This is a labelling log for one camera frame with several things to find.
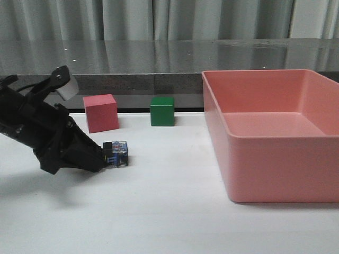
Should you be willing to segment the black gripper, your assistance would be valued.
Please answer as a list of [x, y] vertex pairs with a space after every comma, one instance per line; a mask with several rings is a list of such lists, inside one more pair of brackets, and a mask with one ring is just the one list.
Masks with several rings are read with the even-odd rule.
[[40, 168], [55, 174], [61, 168], [78, 168], [93, 173], [108, 164], [102, 148], [88, 137], [69, 116], [64, 106], [43, 103], [15, 129], [15, 140], [33, 149]]

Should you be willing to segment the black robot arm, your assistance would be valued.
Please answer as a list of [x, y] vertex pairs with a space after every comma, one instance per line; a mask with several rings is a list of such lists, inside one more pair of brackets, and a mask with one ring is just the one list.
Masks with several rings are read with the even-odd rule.
[[75, 83], [68, 75], [56, 74], [34, 85], [26, 95], [9, 88], [16, 75], [1, 82], [1, 133], [30, 148], [42, 170], [55, 174], [61, 168], [99, 172], [108, 166], [102, 148], [89, 138], [61, 104], [51, 106], [44, 99], [51, 92]]

